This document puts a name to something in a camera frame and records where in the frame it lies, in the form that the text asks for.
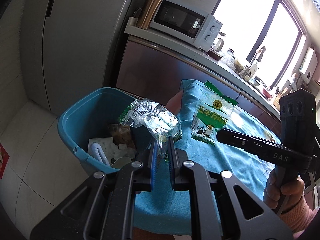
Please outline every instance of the microwave knob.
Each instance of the microwave knob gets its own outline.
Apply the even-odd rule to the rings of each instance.
[[[204,39],[205,39],[206,42],[211,42],[212,41],[212,36],[207,35]]]

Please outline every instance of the screw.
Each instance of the screw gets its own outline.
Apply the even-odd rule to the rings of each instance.
[[[134,168],[140,168],[142,166],[142,163],[135,161],[135,162],[131,163],[131,166]]]
[[[102,171],[96,171],[93,175],[96,179],[101,179],[104,176],[104,173]]]
[[[225,170],[225,171],[221,172],[221,175],[228,179],[232,176],[232,173],[231,173],[231,171]]]
[[[193,161],[185,161],[183,165],[185,165],[186,167],[192,167],[195,165],[195,163]]]

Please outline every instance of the microwave oven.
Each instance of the microwave oven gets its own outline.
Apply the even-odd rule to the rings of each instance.
[[[181,0],[162,0],[149,27],[208,52],[222,23]]]

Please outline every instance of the snack wrapper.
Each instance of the snack wrapper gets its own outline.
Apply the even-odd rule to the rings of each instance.
[[[123,126],[117,123],[107,124],[107,127],[113,137],[113,142],[116,145],[126,144],[127,147],[136,150],[136,146],[131,136],[130,126]]]
[[[215,146],[217,132],[226,126],[237,104],[207,81],[193,115],[192,139]]]
[[[143,99],[134,100],[120,115],[119,123],[134,128],[145,126],[156,139],[159,152],[163,158],[167,152],[167,139],[173,136],[174,141],[182,137],[181,124],[174,114],[161,104]]]

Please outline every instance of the microwave door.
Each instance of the microwave door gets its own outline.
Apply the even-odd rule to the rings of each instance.
[[[164,0],[150,27],[192,44],[204,20],[204,16]]]

